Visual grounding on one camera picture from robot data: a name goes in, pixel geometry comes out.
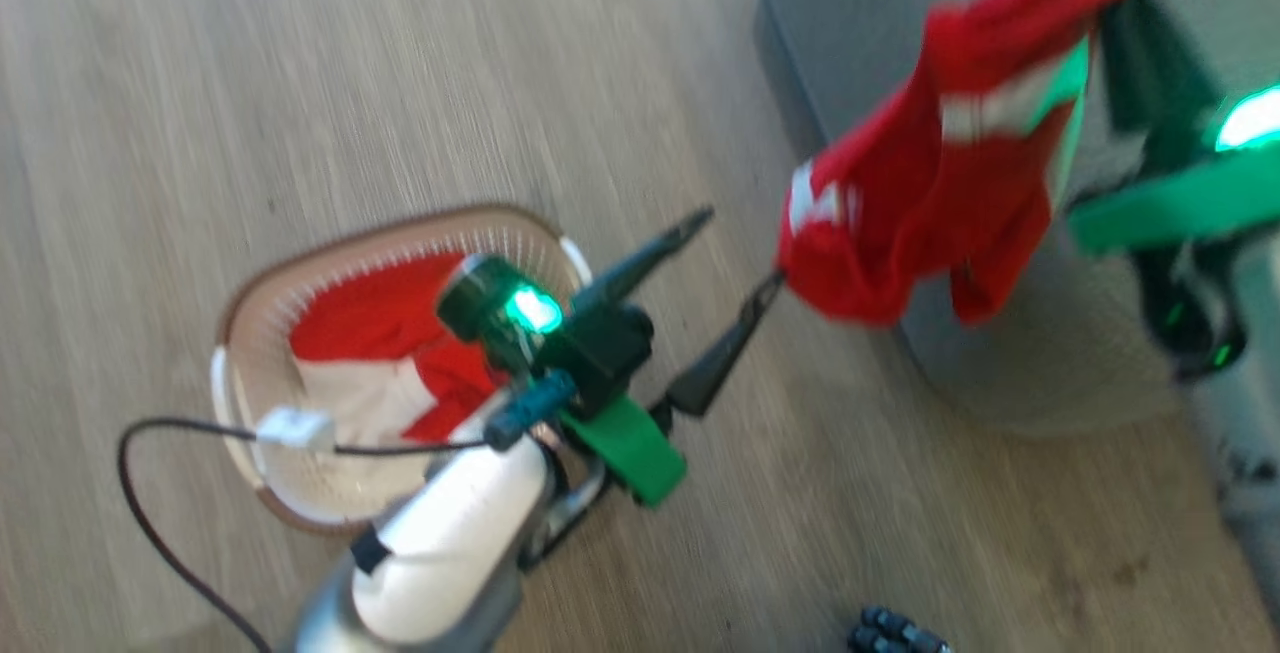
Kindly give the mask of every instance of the black cable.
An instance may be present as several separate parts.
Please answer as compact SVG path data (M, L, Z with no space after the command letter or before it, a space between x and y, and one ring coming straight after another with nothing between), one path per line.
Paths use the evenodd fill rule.
M259 653L270 653L270 645L262 634L253 627L253 625L241 615L237 608L233 608L221 595L215 593L205 580L201 580L195 572L191 571L178 556L169 548L169 544L160 538L155 526L151 525L151 520L147 517L146 512L142 511L142 504L138 503L137 492L133 488L133 476L129 472L129 443L133 438L150 429L156 428L172 428L179 430L188 430L193 433L205 433L212 435L220 435L224 438L236 438L244 442L257 440L257 435L252 430L246 430L242 428L229 428L224 425L218 425L210 421L195 420L195 419L180 419L175 416L160 416L154 419L143 419L136 421L124 429L120 434L119 443L115 448L115 472L120 479L120 489L124 492L124 502L129 507L129 512L133 513L133 521L138 524L142 529L142 534L146 535L151 547L156 549L156 553L164 558L164 562L173 568L173 572L178 574L187 585L189 585L201 598L209 602L209 604L218 609L223 616L227 617L232 625L236 626L244 638L253 644L253 649ZM479 448L484 446L484 442L477 440L472 443L442 443L434 446L408 446L404 448L361 448L357 446L338 446L334 448L334 453L338 456L362 456L362 457L393 457L393 456L413 456L421 453L442 453L447 451L462 451L466 448Z

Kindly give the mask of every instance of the red garment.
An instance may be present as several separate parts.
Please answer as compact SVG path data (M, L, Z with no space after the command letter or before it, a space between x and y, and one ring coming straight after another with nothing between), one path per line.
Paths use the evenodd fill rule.
M934 6L908 85L796 173L787 284L828 316L888 325L915 280L950 270L956 315L995 315L1048 228L1097 12L1115 1Z
M494 391L484 352L453 338L435 301L462 255L407 261L316 296L289 334L308 405L339 435L440 442Z

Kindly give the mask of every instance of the laundry basket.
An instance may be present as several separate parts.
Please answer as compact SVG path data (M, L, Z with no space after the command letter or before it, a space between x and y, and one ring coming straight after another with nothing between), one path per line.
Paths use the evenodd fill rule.
M211 365L214 412L255 428L276 406L306 408L289 333L321 292L361 274L440 254L507 257L567 305L591 274L573 242L520 207L462 207L317 248L252 279L223 315ZM434 312L434 301L424 311ZM347 458L228 439L261 502L291 526L344 535L422 485L430 455Z

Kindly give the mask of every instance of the green bracket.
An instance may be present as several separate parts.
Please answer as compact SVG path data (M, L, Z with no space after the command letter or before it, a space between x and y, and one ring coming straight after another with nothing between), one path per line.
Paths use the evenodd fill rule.
M627 394L608 403L590 421L567 412L561 414L561 420L650 508L662 503L685 478L685 457L662 434L649 411Z
M1229 236L1280 220L1280 146L1226 152L1169 178L1074 207L1069 225L1091 256Z

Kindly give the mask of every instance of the red cloth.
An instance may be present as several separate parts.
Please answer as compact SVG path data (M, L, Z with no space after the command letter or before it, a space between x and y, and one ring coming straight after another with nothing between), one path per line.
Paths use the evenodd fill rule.
M1097 12L1115 1L934 6L908 85L796 174L777 256L787 284L828 316L890 325L915 280L950 270L956 315L995 315L1048 228L1046 172L1069 166L1083 111L1052 100L1061 78L1043 73L1083 60L1087 76ZM1010 117L1033 90L1052 105L1019 131Z
M375 364L411 360L429 392L425 399L434 397L435 403L416 411L416 423L402 435L421 442L447 439L494 391L484 352L453 338L435 316L440 289L461 260L452 254L425 257L343 280L316 296L289 335L294 359L306 366L305 378L324 375L324 364L351 364L343 366L342 380L361 380L349 375L361 364L372 370ZM380 374L365 380L388 384ZM412 397L393 397L393 402L406 399ZM314 403L323 407L325 402Z

